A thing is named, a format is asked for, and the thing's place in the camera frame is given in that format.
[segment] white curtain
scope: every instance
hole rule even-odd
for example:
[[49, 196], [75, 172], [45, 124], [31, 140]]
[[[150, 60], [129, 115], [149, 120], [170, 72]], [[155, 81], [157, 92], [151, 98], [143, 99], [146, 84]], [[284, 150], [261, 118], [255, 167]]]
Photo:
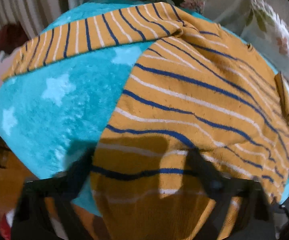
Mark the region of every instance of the white curtain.
[[20, 22], [33, 38], [67, 10], [68, 0], [0, 0], [0, 29]]

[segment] navy blue stripe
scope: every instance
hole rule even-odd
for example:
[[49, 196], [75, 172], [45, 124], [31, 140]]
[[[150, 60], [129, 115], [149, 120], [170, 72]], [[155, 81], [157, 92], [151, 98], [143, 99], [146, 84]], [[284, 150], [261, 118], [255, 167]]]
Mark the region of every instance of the navy blue stripe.
[[277, 128], [277, 131], [282, 133], [285, 137], [289, 138], [289, 134], [285, 133], [283, 130]]
[[135, 174], [124, 174], [124, 173], [120, 173], [116, 171], [106, 170], [102, 167], [92, 166], [91, 171], [104, 175], [105, 177], [110, 178], [110, 179], [116, 179], [116, 180], [122, 180], [122, 181], [131, 181], [131, 180], [136, 180], [140, 178], [147, 178], [147, 177], [155, 176], [157, 174], [179, 174], [179, 175], [189, 175], [189, 176], [198, 177], [198, 173], [194, 171], [182, 170], [182, 169], [176, 169], [176, 168], [162, 168], [158, 170], [141, 171]]
[[176, 138], [183, 144], [187, 145], [189, 148], [193, 149], [195, 148], [195, 145], [184, 135], [181, 133], [177, 133], [175, 131], [169, 131], [169, 130], [145, 130], [145, 131], [138, 131], [138, 130], [133, 130], [133, 129], [118, 129], [115, 128], [109, 124], [107, 124], [106, 128], [108, 128], [110, 131], [116, 132], [116, 133], [131, 133], [131, 134], [147, 134], [147, 133], [160, 133], [160, 134], [166, 134], [169, 135], [173, 138]]
[[46, 51], [46, 56], [45, 56], [45, 58], [43, 60], [43, 65], [44, 66], [46, 65], [46, 59], [48, 58], [48, 55], [49, 55], [49, 51], [50, 51], [50, 48], [51, 48], [51, 45], [52, 45], [53, 37], [54, 37], [54, 29], [52, 29], [52, 31], [51, 31], [51, 40], [50, 40], [48, 49]]
[[240, 58], [237, 58], [237, 60], [247, 65], [263, 82], [265, 82], [269, 87], [271, 87], [273, 91], [276, 91], [276, 87], [272, 86], [267, 80], [265, 80], [251, 65], [249, 65], [247, 62]]
[[272, 177], [270, 177], [270, 176], [267, 176], [267, 175], [262, 175], [261, 177], [262, 177], [263, 179], [269, 179], [269, 181], [270, 181], [271, 183], [273, 183], [273, 182], [274, 182], [273, 178], [272, 178]]
[[178, 80], [182, 80], [182, 81], [185, 81], [185, 82], [188, 82], [188, 83], [192, 83], [192, 84], [207, 88], [209, 90], [213, 90], [215, 92], [218, 92], [220, 94], [223, 94], [223, 95], [226, 95], [226, 96], [228, 96], [230, 98], [233, 98], [233, 99], [235, 99], [235, 100], [237, 100], [237, 101], [239, 101], [239, 102], [251, 107], [258, 114], [261, 114], [260, 111], [256, 107], [254, 107], [254, 105], [250, 104], [248, 101], [244, 100], [240, 96], [237, 96], [237, 95], [235, 95], [235, 94], [233, 94], [233, 93], [231, 93], [229, 91], [226, 91], [224, 89], [215, 87], [215, 86], [210, 85], [210, 84], [205, 83], [205, 82], [198, 81], [198, 80], [193, 79], [193, 78], [189, 78], [189, 77], [186, 77], [186, 76], [175, 74], [173, 72], [158, 70], [158, 69], [155, 69], [155, 68], [148, 68], [148, 67], [140, 65], [139, 63], [136, 63], [135, 66], [141, 68], [142, 70], [148, 71], [148, 72], [152, 72], [152, 73], [155, 73], [155, 74], [158, 74], [158, 75], [163, 75], [163, 76], [169, 76], [169, 77], [172, 77], [172, 78], [176, 78]]
[[104, 14], [102, 14], [102, 19], [103, 19], [105, 25], [107, 26], [107, 29], [108, 29], [108, 31], [109, 31], [109, 33], [110, 33], [110, 36], [113, 38], [113, 40], [114, 40], [114, 42], [116, 43], [116, 45], [119, 45], [119, 41], [118, 41], [118, 39], [116, 38], [116, 36], [113, 34], [113, 32], [112, 32], [112, 30], [111, 30], [111, 28], [110, 28], [107, 20], [105, 19]]
[[275, 173], [283, 179], [283, 175], [278, 171], [277, 166], [275, 166]]
[[142, 33], [140, 30], [137, 30], [135, 27], [133, 27], [133, 26], [128, 22], [128, 20], [123, 16], [121, 9], [119, 9], [119, 13], [120, 13], [121, 18], [129, 25], [129, 27], [130, 27], [131, 29], [133, 29], [134, 31], [138, 32], [138, 33], [140, 34], [140, 36], [141, 36], [141, 38], [142, 38], [143, 41], [146, 41], [147, 39], [146, 39], [146, 37], [143, 35], [143, 33]]
[[257, 85], [257, 87], [272, 101], [274, 101], [278, 106], [280, 106], [280, 102], [277, 98], [272, 97], [267, 91], [255, 80], [251, 75], [249, 75], [249, 78]]
[[237, 84], [235, 84], [235, 83], [233, 83], [233, 82], [231, 82], [231, 81], [223, 78], [222, 76], [218, 75], [218, 74], [217, 74], [216, 72], [214, 72], [212, 69], [208, 68], [205, 64], [203, 64], [203, 63], [200, 62], [198, 59], [196, 59], [195, 57], [193, 57], [191, 54], [189, 54], [189, 53], [186, 52], [185, 50], [179, 48], [178, 46], [176, 46], [176, 45], [174, 45], [174, 44], [171, 44], [171, 43], [169, 43], [168, 41], [165, 41], [164, 39], [161, 39], [161, 41], [163, 41], [163, 42], [165, 42], [165, 43], [167, 43], [167, 44], [169, 44], [169, 45], [171, 45], [171, 46], [179, 49], [179, 50], [182, 51], [182, 52], [184, 52], [184, 53], [187, 54], [189, 57], [191, 57], [193, 60], [197, 61], [201, 66], [203, 66], [204, 68], [206, 68], [207, 70], [209, 70], [211, 73], [213, 73], [216, 77], [220, 78], [220, 79], [221, 79], [222, 81], [224, 81], [225, 83], [231, 85], [232, 87], [234, 87], [234, 88], [238, 89], [239, 91], [241, 91], [241, 92], [245, 93], [246, 95], [248, 95], [248, 96], [252, 99], [252, 101], [254, 101], [254, 103], [259, 107], [259, 109], [261, 110], [262, 114], [263, 114], [263, 115], [266, 115], [266, 117], [267, 117], [270, 121], [272, 121], [271, 118], [268, 117], [268, 115], [266, 114], [266, 112], [262, 109], [262, 107], [261, 107], [261, 106], [259, 105], [259, 103], [256, 101], [256, 99], [253, 97], [253, 95], [250, 94], [247, 90], [245, 90], [244, 88], [238, 86]]
[[70, 23], [68, 23], [68, 34], [67, 34], [67, 39], [65, 42], [65, 47], [64, 47], [64, 52], [63, 52], [63, 57], [67, 58], [67, 50], [68, 50], [68, 44], [69, 44], [69, 37], [70, 37]]
[[[200, 65], [202, 65], [202, 66], [205, 67], [206, 69], [210, 70], [212, 73], [214, 73], [215, 76], [218, 76], [221, 80], [225, 81], [226, 83], [228, 83], [228, 84], [231, 84], [231, 83], [232, 83], [232, 82], [229, 82], [228, 80], [222, 78], [221, 76], [217, 75], [214, 71], [212, 71], [211, 69], [209, 69], [206, 65], [204, 65], [203, 63], [201, 63], [199, 60], [197, 60], [196, 58], [194, 58], [192, 55], [190, 55], [188, 52], [184, 51], [183, 49], [180, 49], [180, 48], [177, 47], [176, 45], [171, 44], [171, 43], [169, 43], [169, 42], [167, 42], [167, 41], [165, 41], [165, 40], [163, 40], [163, 39], [161, 39], [161, 41], [164, 41], [164, 42], [172, 45], [173, 47], [176, 47], [176, 48], [179, 49], [180, 51], [183, 51], [184, 53], [186, 53], [187, 55], [189, 55], [192, 59], [194, 59], [195, 61], [197, 61]], [[283, 149], [284, 149], [284, 151], [285, 151], [286, 157], [287, 157], [287, 159], [288, 159], [288, 161], [289, 161], [288, 151], [287, 151], [287, 149], [286, 149], [286, 146], [285, 146], [285, 144], [284, 144], [284, 142], [283, 142], [280, 134], [279, 134], [278, 131], [268, 122], [267, 118], [264, 116], [263, 113], [261, 113], [261, 116], [262, 116], [265, 124], [266, 124], [273, 132], [275, 132], [275, 133], [278, 135], [279, 142], [280, 142], [281, 145], [283, 146]]]
[[232, 149], [230, 149], [229, 147], [225, 146], [224, 148], [227, 149], [227, 150], [229, 150], [229, 151], [231, 151], [232, 153], [234, 153], [234, 155], [236, 155], [236, 156], [237, 156], [240, 160], [242, 160], [244, 163], [250, 164], [250, 165], [252, 165], [252, 166], [254, 166], [254, 167], [256, 167], [256, 168], [259, 168], [259, 169], [263, 169], [262, 165], [241, 158], [241, 157], [239, 156], [239, 154], [235, 153], [235, 152], [234, 152]]
[[200, 46], [200, 45], [197, 45], [197, 44], [193, 44], [193, 43], [189, 43], [191, 44], [192, 46], [194, 47], [197, 47], [197, 48], [200, 48], [200, 49], [204, 49], [206, 51], [209, 51], [209, 52], [212, 52], [212, 53], [215, 53], [215, 54], [219, 54], [219, 55], [222, 55], [224, 57], [228, 57], [230, 59], [233, 59], [233, 60], [236, 60], [236, 61], [240, 61], [242, 63], [244, 63], [245, 65], [247, 65], [259, 78], [261, 78], [262, 81], [264, 81], [272, 90], [276, 90], [275, 87], [273, 87], [267, 80], [265, 80], [252, 66], [250, 66], [247, 62], [245, 62], [244, 60], [242, 59], [239, 59], [239, 58], [236, 58], [236, 57], [233, 57], [229, 54], [226, 54], [226, 53], [223, 53], [223, 52], [220, 52], [220, 51], [217, 51], [217, 50], [214, 50], [214, 49], [210, 49], [210, 48], [206, 48], [206, 47], [203, 47], [203, 46]]
[[29, 70], [29, 67], [30, 67], [30, 65], [31, 65], [31, 63], [32, 63], [32, 60], [33, 60], [34, 56], [35, 56], [36, 53], [37, 53], [37, 49], [38, 49], [39, 43], [40, 43], [40, 35], [38, 36], [37, 45], [36, 45], [36, 47], [35, 47], [35, 49], [34, 49], [33, 55], [32, 55], [32, 57], [31, 57], [31, 59], [30, 59], [30, 61], [29, 61], [29, 63], [28, 63], [28, 66], [27, 66], [27, 71], [28, 71], [28, 72], [30, 71], [30, 70]]
[[147, 50], [150, 50], [150, 51], [156, 53], [157, 55], [159, 55], [160, 57], [162, 57], [162, 55], [159, 52], [155, 51], [154, 49], [148, 48]]
[[156, 15], [161, 19], [161, 20], [163, 20], [161, 17], [160, 17], [160, 14], [158, 13], [158, 11], [157, 11], [157, 8], [156, 8], [156, 6], [155, 6], [155, 4], [154, 3], [152, 3], [151, 4], [152, 6], [153, 6], [153, 8], [154, 8], [154, 10], [155, 10], [155, 12], [156, 12]]
[[169, 4], [169, 5], [171, 6], [171, 8], [172, 8], [173, 12], [175, 13], [176, 17], [178, 18], [178, 20], [179, 20], [180, 22], [182, 22], [182, 26], [184, 27], [184, 26], [185, 26], [185, 23], [184, 23], [184, 21], [181, 20], [181, 18], [179, 17], [179, 15], [178, 15], [175, 7], [174, 7], [172, 4]]
[[161, 29], [163, 29], [163, 31], [164, 31], [168, 36], [171, 35], [170, 32], [169, 32], [164, 26], [162, 26], [160, 23], [151, 22], [151, 21], [149, 21], [148, 19], [146, 19], [146, 18], [140, 13], [138, 6], [136, 6], [135, 9], [136, 9], [136, 11], [138, 12], [138, 14], [140, 15], [140, 17], [142, 17], [142, 19], [144, 19], [146, 22], [154, 23], [154, 24], [158, 25]]
[[206, 32], [206, 31], [199, 31], [201, 34], [209, 34], [209, 35], [215, 35], [217, 37], [220, 37], [218, 34], [216, 33], [211, 33], [211, 32]]
[[215, 127], [215, 128], [218, 128], [218, 129], [223, 129], [223, 130], [226, 130], [226, 131], [231, 131], [231, 132], [237, 133], [237, 134], [241, 135], [242, 137], [244, 137], [246, 140], [248, 140], [251, 144], [263, 147], [265, 150], [267, 150], [268, 153], [269, 153], [268, 159], [273, 161], [273, 162], [275, 162], [275, 160], [271, 157], [271, 151], [268, 148], [266, 148], [262, 144], [256, 143], [254, 140], [252, 140], [252, 138], [248, 134], [246, 134], [245, 132], [243, 132], [243, 131], [241, 131], [239, 129], [236, 129], [235, 127], [226, 126], [226, 125], [222, 125], [222, 124], [211, 122], [211, 121], [209, 121], [207, 119], [204, 119], [202, 117], [199, 117], [199, 116], [195, 115], [193, 112], [184, 111], [184, 110], [173, 108], [173, 107], [167, 107], [167, 106], [163, 106], [163, 105], [160, 105], [160, 104], [152, 102], [152, 101], [148, 101], [148, 100], [146, 100], [144, 98], [141, 98], [141, 97], [137, 96], [136, 94], [134, 94], [131, 91], [126, 90], [126, 89], [124, 89], [122, 93], [134, 98], [135, 100], [137, 100], [137, 101], [139, 101], [139, 102], [141, 102], [143, 104], [146, 104], [146, 105], [149, 105], [149, 106], [153, 106], [153, 107], [165, 110], [165, 111], [173, 111], [173, 112], [182, 113], [182, 114], [191, 114], [196, 119], [198, 119], [199, 121], [201, 121], [201, 122], [203, 122], [203, 123], [205, 123], [205, 124], [207, 124], [207, 125], [209, 125], [211, 127]]
[[278, 113], [275, 109], [273, 109], [272, 110], [282, 121], [286, 121], [285, 119], [284, 119], [284, 117], [280, 114], [280, 113]]
[[13, 72], [13, 74], [14, 74], [15, 76], [17, 75], [16, 70], [17, 70], [19, 64], [20, 64], [20, 61], [17, 63], [17, 65], [16, 65], [15, 68], [14, 68], [14, 72]]
[[88, 26], [87, 18], [85, 19], [85, 25], [86, 25], [86, 43], [87, 43], [87, 46], [88, 46], [88, 50], [92, 51], [91, 42], [90, 42], [90, 34], [89, 34], [89, 26]]

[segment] red fabric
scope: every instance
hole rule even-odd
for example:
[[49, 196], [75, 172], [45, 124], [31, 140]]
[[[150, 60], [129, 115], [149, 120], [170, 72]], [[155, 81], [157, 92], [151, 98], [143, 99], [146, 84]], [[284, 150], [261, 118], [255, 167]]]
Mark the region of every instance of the red fabric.
[[0, 234], [5, 240], [11, 240], [11, 228], [6, 220], [6, 214], [0, 219]]
[[0, 51], [11, 54], [28, 40], [20, 23], [4, 25], [0, 30]]

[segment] mustard yellow striped cloth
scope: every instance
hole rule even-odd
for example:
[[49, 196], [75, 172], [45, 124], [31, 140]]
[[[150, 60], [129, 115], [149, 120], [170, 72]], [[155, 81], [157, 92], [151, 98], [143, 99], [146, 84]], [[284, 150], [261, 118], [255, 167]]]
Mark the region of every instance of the mustard yellow striped cloth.
[[[261, 178], [278, 200], [289, 129], [275, 75], [251, 47], [166, 3], [57, 27], [23, 46], [4, 78], [95, 49], [156, 40], [139, 57], [93, 159], [91, 187], [113, 239], [192, 239], [214, 203], [187, 149], [234, 177]], [[230, 233], [232, 202], [221, 237]]]

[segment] white stripe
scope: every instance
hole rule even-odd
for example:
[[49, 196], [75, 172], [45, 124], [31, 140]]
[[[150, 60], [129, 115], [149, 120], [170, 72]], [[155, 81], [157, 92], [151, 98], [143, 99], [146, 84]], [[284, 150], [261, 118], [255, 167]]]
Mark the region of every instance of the white stripe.
[[193, 34], [193, 33], [185, 33], [185, 36], [190, 36], [190, 37], [196, 37], [196, 38], [200, 38], [200, 39], [203, 39], [205, 41], [208, 41], [210, 43], [213, 43], [213, 44], [216, 44], [216, 45], [219, 45], [219, 46], [223, 46], [225, 48], [228, 49], [228, 46], [221, 43], [221, 42], [218, 42], [218, 41], [210, 41], [208, 40], [206, 37], [202, 36], [202, 35], [199, 35], [199, 34]]
[[281, 125], [283, 128], [286, 128], [286, 124], [283, 123], [283, 122], [281, 122], [280, 120], [278, 120], [278, 117], [277, 117], [277, 119], [275, 120], [275, 122], [276, 122], [277, 124]]
[[21, 67], [20, 67], [20, 71], [21, 71], [21, 72], [22, 72], [23, 67], [26, 67], [26, 66], [24, 65], [24, 63], [25, 63], [27, 60], [29, 60], [28, 57], [30, 57], [30, 55], [32, 54], [32, 50], [33, 50], [33, 39], [31, 40], [31, 46], [30, 46], [30, 49], [28, 50], [27, 56], [26, 56], [24, 62], [22, 63], [22, 65], [21, 65]]
[[248, 150], [242, 148], [241, 146], [239, 146], [239, 144], [235, 144], [235, 147], [237, 147], [239, 150], [241, 150], [241, 151], [243, 151], [243, 152], [245, 152], [245, 153], [248, 153], [248, 154], [251, 154], [251, 155], [261, 156], [261, 157], [263, 157], [265, 160], [267, 159], [266, 156], [265, 156], [263, 153], [248, 151]]
[[168, 18], [169, 20], [171, 20], [171, 18], [170, 18], [170, 16], [169, 16], [169, 14], [168, 14], [168, 12], [167, 12], [167, 10], [166, 10], [166, 7], [164, 6], [163, 2], [160, 2], [160, 4], [161, 4], [161, 6], [162, 6], [162, 8], [163, 8], [163, 10], [164, 10], [167, 18]]
[[205, 102], [203, 100], [200, 100], [200, 99], [196, 99], [196, 98], [193, 98], [193, 97], [190, 97], [190, 96], [187, 96], [187, 95], [184, 95], [184, 94], [180, 94], [180, 93], [177, 93], [177, 92], [174, 92], [174, 91], [171, 91], [171, 90], [167, 90], [167, 89], [163, 89], [161, 87], [157, 87], [155, 85], [152, 85], [152, 84], [149, 84], [149, 83], [146, 83], [146, 82], [143, 82], [142, 80], [140, 80], [139, 78], [137, 78], [135, 75], [131, 74], [130, 77], [137, 81], [138, 83], [146, 86], [146, 87], [149, 87], [149, 88], [152, 88], [152, 89], [155, 89], [157, 91], [160, 91], [162, 93], [165, 93], [167, 95], [170, 95], [170, 96], [174, 96], [174, 97], [177, 97], [177, 98], [181, 98], [181, 99], [184, 99], [184, 100], [187, 100], [187, 101], [190, 101], [190, 102], [193, 102], [193, 103], [196, 103], [198, 105], [201, 105], [201, 106], [205, 106], [205, 107], [208, 107], [208, 108], [211, 108], [211, 109], [214, 109], [216, 111], [219, 111], [219, 112], [222, 112], [224, 114], [228, 114], [228, 115], [231, 115], [231, 116], [234, 116], [238, 119], [241, 119], [241, 120], [244, 120], [248, 123], [250, 123], [253, 127], [255, 127], [259, 133], [259, 135], [262, 137], [262, 138], [266, 138], [263, 134], [262, 134], [262, 131], [259, 127], [259, 125], [257, 123], [255, 123], [252, 119], [244, 116], [244, 115], [241, 115], [241, 114], [238, 114], [234, 111], [231, 111], [231, 110], [228, 110], [228, 109], [225, 109], [225, 108], [222, 108], [220, 106], [216, 106], [214, 104], [211, 104], [211, 103], [208, 103], [208, 102]]
[[53, 60], [55, 60], [55, 57], [57, 56], [57, 52], [58, 52], [61, 36], [62, 36], [62, 25], [60, 25], [59, 38], [58, 38], [57, 46], [56, 46], [55, 51], [54, 51]]
[[211, 157], [211, 156], [207, 156], [207, 155], [202, 155], [202, 157], [203, 157], [205, 160], [209, 161], [209, 162], [218, 163], [218, 164], [220, 164], [220, 165], [227, 166], [227, 167], [233, 169], [234, 171], [237, 171], [238, 173], [247, 176], [248, 178], [251, 178], [251, 177], [252, 177], [252, 174], [251, 174], [251, 173], [249, 173], [248, 171], [244, 170], [243, 168], [237, 167], [237, 166], [235, 166], [235, 165], [233, 165], [233, 164], [231, 164], [231, 163], [226, 163], [226, 162], [224, 162], [224, 161], [217, 160], [217, 159], [215, 159], [215, 158], [213, 158], [213, 157]]
[[141, 148], [137, 148], [137, 147], [132, 147], [132, 146], [124, 146], [124, 145], [119, 145], [119, 144], [106, 144], [106, 143], [101, 143], [99, 142], [97, 144], [97, 148], [100, 149], [108, 149], [108, 150], [117, 150], [120, 152], [127, 152], [127, 153], [136, 153], [142, 156], [147, 156], [147, 157], [166, 157], [169, 155], [184, 155], [186, 156], [188, 154], [188, 151], [185, 150], [173, 150], [167, 153], [163, 153], [163, 154], [159, 154], [159, 153], [155, 153], [149, 150], [145, 150], [145, 149], [141, 149]]
[[139, 22], [139, 21], [138, 21], [138, 20], [137, 20], [133, 15], [132, 15], [132, 13], [131, 13], [129, 7], [127, 8], [127, 11], [128, 11], [128, 13], [130, 14], [130, 16], [134, 19], [134, 21], [135, 21], [136, 23], [138, 23], [140, 26], [142, 26], [142, 27], [144, 27], [144, 28], [150, 30], [150, 31], [152, 32], [152, 34], [155, 36], [155, 38], [156, 38], [156, 39], [158, 38], [157, 33], [156, 33], [152, 28], [150, 28], [150, 27], [148, 27], [148, 26], [145, 26], [145, 25], [141, 24], [141, 23], [140, 23], [140, 22]]
[[194, 69], [194, 70], [198, 70], [201, 72], [201, 70], [197, 69], [196, 67], [194, 67], [191, 63], [189, 63], [188, 61], [185, 61], [182, 57], [179, 57], [177, 54], [174, 54], [172, 51], [166, 49], [165, 47], [163, 47], [161, 44], [155, 42], [155, 45], [157, 45], [158, 47], [160, 47], [161, 49], [163, 49], [165, 52], [169, 53], [170, 55], [174, 56], [175, 58], [179, 59], [181, 62], [185, 63], [187, 66], [189, 66], [190, 68]]
[[279, 184], [278, 184], [277, 182], [275, 182], [275, 181], [274, 181], [274, 185], [275, 185], [275, 187], [276, 187], [277, 189], [279, 189], [280, 186], [281, 186], [281, 185], [279, 185]]
[[76, 30], [76, 53], [79, 53], [79, 21], [77, 21], [77, 30]]
[[239, 204], [234, 200], [231, 201], [231, 204], [235, 206], [235, 208], [239, 208]]
[[199, 54], [197, 51], [193, 50], [192, 48], [190, 48], [189, 46], [187, 46], [186, 44], [184, 44], [183, 42], [181, 42], [179, 39], [176, 39], [175, 37], [169, 37], [170, 39], [182, 44], [185, 48], [187, 48], [188, 50], [190, 50], [193, 54], [197, 55], [198, 57], [204, 59], [205, 61], [209, 62], [209, 63], [213, 63], [210, 60], [208, 60], [207, 58], [205, 58], [203, 55]]
[[35, 67], [35, 68], [37, 67], [37, 64], [38, 64], [38, 62], [39, 62], [39, 59], [40, 59], [40, 56], [41, 56], [42, 51], [43, 51], [43, 49], [44, 49], [44, 46], [46, 45], [47, 33], [48, 33], [48, 32], [45, 33], [45, 40], [44, 40], [44, 42], [43, 42], [43, 46], [42, 46], [42, 48], [41, 48], [41, 50], [40, 50], [40, 53], [39, 53], [38, 58], [37, 58], [37, 60], [36, 60], [36, 63], [34, 64], [34, 67]]
[[272, 111], [271, 107], [268, 105], [267, 101], [269, 101], [272, 105], [275, 105], [275, 103], [273, 103], [273, 101], [267, 97], [266, 95], [262, 95], [261, 92], [245, 77], [243, 76], [240, 72], [230, 68], [230, 67], [226, 67], [226, 66], [222, 66], [223, 68], [225, 68], [228, 71], [231, 71], [232, 73], [237, 74], [238, 76], [240, 76], [244, 81], [246, 81], [248, 83], [249, 86], [251, 86], [255, 92], [259, 95], [259, 97], [261, 98], [261, 100], [265, 103], [265, 105], [269, 108], [270, 111]]
[[103, 42], [99, 27], [98, 27], [97, 20], [95, 18], [96, 18], [96, 16], [93, 17], [93, 21], [94, 21], [94, 24], [95, 24], [95, 29], [97, 30], [97, 34], [98, 34], [98, 38], [99, 38], [101, 47], [104, 47], [104, 42]]
[[182, 194], [193, 194], [193, 195], [205, 195], [203, 191], [194, 191], [194, 190], [181, 190], [181, 189], [150, 189], [146, 192], [144, 192], [141, 195], [136, 195], [135, 197], [132, 198], [115, 198], [115, 197], [110, 197], [107, 194], [92, 190], [92, 195], [95, 197], [97, 196], [103, 196], [107, 199], [109, 203], [114, 203], [114, 204], [129, 204], [129, 203], [135, 203], [139, 199], [142, 199], [148, 195], [155, 195], [155, 194], [166, 194], [166, 195], [182, 195]]
[[116, 20], [116, 18], [114, 17], [112, 11], [110, 12], [110, 14], [111, 14], [111, 17], [112, 17], [113, 21], [114, 21], [114, 22], [116, 23], [116, 25], [119, 27], [120, 31], [128, 38], [129, 43], [131, 43], [131, 42], [132, 42], [131, 36], [130, 36], [128, 33], [126, 33], [126, 32], [124, 31], [124, 29], [121, 27], [121, 25], [117, 22], [117, 20]]
[[268, 167], [266, 165], [264, 165], [263, 167], [264, 167], [265, 170], [268, 170], [268, 171], [271, 171], [271, 172], [275, 173], [275, 169], [272, 169], [272, 168], [270, 168], [270, 167]]
[[275, 151], [275, 153], [276, 153], [276, 156], [278, 156], [279, 160], [281, 161], [281, 166], [282, 166], [284, 169], [289, 170], [289, 169], [285, 166], [284, 161], [283, 161], [283, 159], [281, 158], [281, 156], [280, 156], [280, 154], [279, 154], [279, 152], [277, 151], [276, 148], [274, 149], [274, 151]]
[[[249, 74], [257, 80], [258, 83], [262, 83], [264, 87], [267, 86], [267, 84], [265, 84], [260, 78], [258, 78], [258, 76], [252, 72], [248, 67], [243, 66], [243, 65], [239, 65], [241, 68], [243, 68], [244, 70], [246, 70], [247, 72], [249, 72]], [[277, 95], [275, 94], [274, 91], [272, 91], [271, 89], [266, 89], [266, 91], [269, 91], [273, 96], [277, 97]]]
[[126, 112], [126, 111], [118, 108], [118, 107], [116, 107], [114, 111], [115, 111], [115, 112], [118, 112], [119, 114], [125, 116], [125, 117], [128, 118], [128, 119], [135, 120], [135, 121], [138, 121], [138, 122], [161, 122], [161, 123], [178, 123], [178, 124], [190, 125], [190, 126], [193, 126], [193, 127], [195, 127], [195, 128], [198, 128], [198, 129], [200, 130], [200, 132], [202, 132], [204, 135], [206, 135], [217, 147], [223, 147], [223, 146], [225, 146], [224, 143], [215, 141], [209, 133], [207, 133], [207, 132], [206, 132], [205, 130], [203, 130], [199, 125], [197, 125], [197, 124], [195, 124], [195, 123], [184, 122], [184, 121], [177, 121], [177, 120], [141, 118], [141, 117], [132, 115], [132, 114], [130, 114], [130, 113], [128, 113], [128, 112]]
[[188, 65], [186, 65], [186, 64], [182, 64], [182, 63], [180, 63], [180, 62], [176, 62], [176, 61], [173, 61], [173, 60], [169, 60], [169, 59], [166, 59], [166, 58], [164, 58], [164, 57], [156, 57], [156, 56], [151, 56], [151, 55], [147, 55], [147, 54], [143, 54], [142, 56], [143, 56], [143, 57], [147, 57], [147, 58], [164, 60], [164, 61], [166, 61], [166, 62], [175, 63], [175, 64], [179, 64], [179, 65], [181, 65], [181, 66], [188, 67]]
[[15, 66], [18, 64], [18, 62], [19, 62], [19, 61], [21, 60], [21, 58], [22, 58], [22, 49], [23, 49], [23, 48], [20, 49], [20, 59], [17, 60], [17, 62], [16, 62], [15, 64], [13, 64], [12, 67], [11, 67], [12, 73], [14, 73], [14, 68], [15, 68]]
[[[268, 103], [266, 102], [266, 99], [262, 96], [262, 94], [259, 92], [259, 90], [245, 77], [243, 76], [240, 72], [230, 68], [230, 67], [226, 67], [226, 66], [221, 66], [222, 68], [238, 75], [239, 77], [241, 77], [249, 86], [251, 86], [251, 88], [254, 89], [254, 91], [258, 94], [258, 96], [261, 98], [261, 100], [265, 103], [265, 105], [269, 108], [270, 111], [272, 111], [270, 105], [268, 105]], [[273, 141], [269, 142], [271, 145], [275, 145], [275, 143]]]
[[156, 19], [156, 18], [154, 18], [154, 17], [151, 16], [151, 14], [149, 13], [149, 11], [148, 11], [148, 9], [147, 9], [147, 6], [146, 6], [145, 4], [144, 4], [143, 6], [144, 6], [144, 8], [145, 8], [145, 10], [146, 10], [146, 13], [148, 14], [148, 16], [151, 17], [153, 20], [155, 20], [155, 21], [167, 22], [167, 23], [175, 26], [177, 29], [180, 29], [180, 27], [179, 27], [176, 23], [173, 23], [173, 22], [171, 22], [171, 21], [166, 21], [166, 20], [161, 20], [161, 19]]

